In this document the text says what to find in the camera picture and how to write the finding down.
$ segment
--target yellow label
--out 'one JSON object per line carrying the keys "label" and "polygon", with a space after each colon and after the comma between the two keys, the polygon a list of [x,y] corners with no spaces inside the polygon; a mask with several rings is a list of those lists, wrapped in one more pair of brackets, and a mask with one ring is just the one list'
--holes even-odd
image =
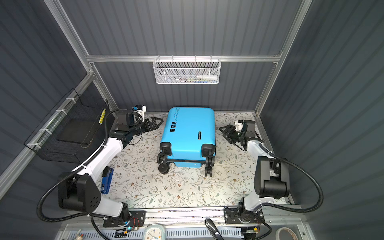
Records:
{"label": "yellow label", "polygon": [[101,116],[100,116],[100,119],[99,119],[99,124],[102,124],[102,123],[103,123],[104,116],[105,116],[105,109],[104,109],[103,112],[101,113]]}

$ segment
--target blue suitcase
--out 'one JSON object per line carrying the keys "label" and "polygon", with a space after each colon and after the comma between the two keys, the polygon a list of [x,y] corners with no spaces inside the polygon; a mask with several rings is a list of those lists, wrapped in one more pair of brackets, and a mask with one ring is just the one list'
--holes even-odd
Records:
{"label": "blue suitcase", "polygon": [[210,108],[175,107],[168,119],[157,155],[159,171],[167,174],[169,164],[177,167],[201,167],[212,176],[215,164],[215,113]]}

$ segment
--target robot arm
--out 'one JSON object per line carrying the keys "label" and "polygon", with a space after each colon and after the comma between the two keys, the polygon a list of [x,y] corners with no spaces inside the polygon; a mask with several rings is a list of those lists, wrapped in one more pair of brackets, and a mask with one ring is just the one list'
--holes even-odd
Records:
{"label": "robot arm", "polygon": [[270,197],[279,199],[287,197],[290,192],[288,165],[272,158],[260,146],[262,142],[255,132],[255,121],[237,120],[235,125],[227,125],[219,128],[224,138],[231,144],[239,142],[252,157],[257,159],[255,178],[253,181],[255,191],[244,198],[244,208],[252,211],[258,204],[254,201],[256,194],[260,198]]}
{"label": "robot arm", "polygon": [[[130,219],[128,205],[102,196],[96,181],[112,158],[129,144],[134,135],[155,130],[163,123],[161,118],[152,117],[152,121],[144,119],[145,106],[137,105],[133,110],[132,113],[117,114],[117,129],[109,133],[106,143],[102,143],[87,160],[72,170],[74,172],[82,167],[73,178],[58,186],[61,208],[110,216],[116,218],[117,222],[126,222]],[[68,174],[68,172],[62,173],[60,179]]]}

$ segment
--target black cable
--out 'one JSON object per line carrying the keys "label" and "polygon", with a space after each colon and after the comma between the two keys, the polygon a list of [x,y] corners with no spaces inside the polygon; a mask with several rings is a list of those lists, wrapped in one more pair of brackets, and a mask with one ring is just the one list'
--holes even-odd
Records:
{"label": "black cable", "polygon": [[255,238],[255,239],[253,239],[253,240],[259,240],[259,239],[262,239],[262,238],[268,236],[268,235],[272,232],[272,228],[271,228],[271,226],[269,226],[269,225],[268,225],[268,224],[267,224],[261,217],[259,217],[257,214],[255,214],[255,217],[256,217],[262,224],[264,224],[264,225],[268,228],[268,232],[267,232],[267,233],[261,235],[260,237],[257,237],[257,238]]}
{"label": "black cable", "polygon": [[93,228],[96,230],[96,232],[98,234],[100,234],[100,236],[104,239],[104,240],[110,240],[109,238],[107,238],[106,236],[104,236],[104,234],[100,231],[100,229],[96,226],[96,223],[95,221],[93,220],[93,217],[91,216],[91,223],[92,223],[92,226]]}
{"label": "black cable", "polygon": [[223,209],[228,209],[228,210],[230,210],[231,212],[234,212],[231,208],[229,208],[229,207],[223,207]]}
{"label": "black cable", "polygon": [[129,141],[128,145],[131,145],[131,146],[132,146],[132,145],[138,144],[138,143],[140,142],[141,138],[143,137],[143,134],[140,134],[140,136],[141,136],[140,139],[139,139],[136,143],[134,143],[134,144],[130,144],[130,142],[132,141],[132,140],[131,140],[131,141]]}
{"label": "black cable", "polygon": [[135,118],[139,117],[139,120],[136,119],[136,122],[131,126],[136,126],[143,121],[143,117],[139,113],[133,112],[132,114],[135,116]]}
{"label": "black cable", "polygon": [[316,187],[316,190],[319,194],[319,199],[317,201],[317,203],[315,205],[313,205],[312,207],[308,207],[306,209],[292,209],[292,208],[289,208],[289,207],[283,207],[283,206],[280,206],[280,205],[276,205],[276,204],[271,204],[271,203],[263,203],[262,205],[260,204],[259,206],[256,207],[255,210],[253,210],[254,212],[256,212],[258,209],[260,209],[261,207],[264,207],[264,206],[269,206],[269,207],[275,207],[275,208],[278,208],[278,209],[282,209],[282,210],[286,210],[286,211],[289,211],[289,212],[298,212],[298,213],[305,213],[305,212],[312,212],[312,211],[315,211],[316,209],[318,209],[322,204],[323,204],[323,201],[324,201],[324,195],[323,195],[323,190],[321,189],[319,183],[307,172],[305,171],[304,169],[302,169],[301,167],[297,166],[296,164],[294,164],[293,162],[290,162],[284,158],[281,158],[281,157],[278,157],[276,156],[275,154],[273,154],[272,152],[270,152],[268,149],[266,149],[261,142],[259,142],[259,146],[261,147],[261,149],[263,149],[263,151],[265,151],[266,153],[268,153],[271,157],[279,160],[280,162],[283,162],[283,163],[286,163],[294,168],[296,168],[297,170],[299,170],[300,172],[304,173],[312,182],[313,184],[315,185]]}
{"label": "black cable", "polygon": [[[120,110],[127,110],[127,109],[116,109],[116,110],[113,110],[113,111],[110,111],[106,116],[105,116],[105,121],[104,121],[104,129],[105,129],[105,140],[103,141],[103,143],[101,144],[100,148],[97,150],[97,152],[95,154],[93,154],[89,159],[88,161],[86,161],[83,165],[84,166],[87,166],[90,162],[92,162],[93,159],[96,158],[97,155],[99,155],[99,153],[104,149],[104,143],[106,144],[107,141],[108,141],[108,127],[107,127],[107,118],[110,114],[116,112],[116,111],[120,111]],[[84,167],[83,166],[80,166],[77,170],[71,172],[68,176],[64,177],[62,180],[60,180],[58,183],[56,183],[55,185],[53,185],[50,189],[48,189],[44,194],[43,196],[40,198],[39,202],[37,203],[37,207],[36,207],[36,214],[37,216],[40,218],[40,220],[44,221],[44,222],[62,222],[62,221],[66,221],[66,220],[69,220],[69,219],[72,219],[72,218],[75,218],[75,217],[80,217],[80,216],[85,216],[85,215],[88,215],[88,213],[86,212],[81,212],[81,213],[77,213],[77,214],[72,214],[72,215],[69,215],[69,216],[66,216],[66,217],[59,217],[59,218],[50,218],[50,217],[47,217],[44,215],[43,213],[43,203],[45,201],[45,199],[48,197],[48,195],[55,189],[57,188],[57,186],[59,186],[62,182],[64,181],[67,181],[69,178],[72,178],[74,177],[78,172],[80,172],[81,170],[83,170]]]}

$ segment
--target suitcase caster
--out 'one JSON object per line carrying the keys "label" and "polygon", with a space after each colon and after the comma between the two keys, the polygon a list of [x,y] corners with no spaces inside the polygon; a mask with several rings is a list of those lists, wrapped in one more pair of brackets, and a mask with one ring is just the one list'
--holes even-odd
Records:
{"label": "suitcase caster", "polygon": [[162,162],[167,162],[167,155],[165,155],[164,153],[159,153],[157,155],[157,164],[160,164]]}
{"label": "suitcase caster", "polygon": [[206,157],[205,165],[213,167],[215,165],[215,157]]}
{"label": "suitcase caster", "polygon": [[211,167],[205,167],[205,174],[204,175],[208,176],[208,174],[209,174],[210,177],[212,177],[213,170],[212,170]]}
{"label": "suitcase caster", "polygon": [[160,164],[158,169],[161,174],[167,174],[169,172],[169,163]]}

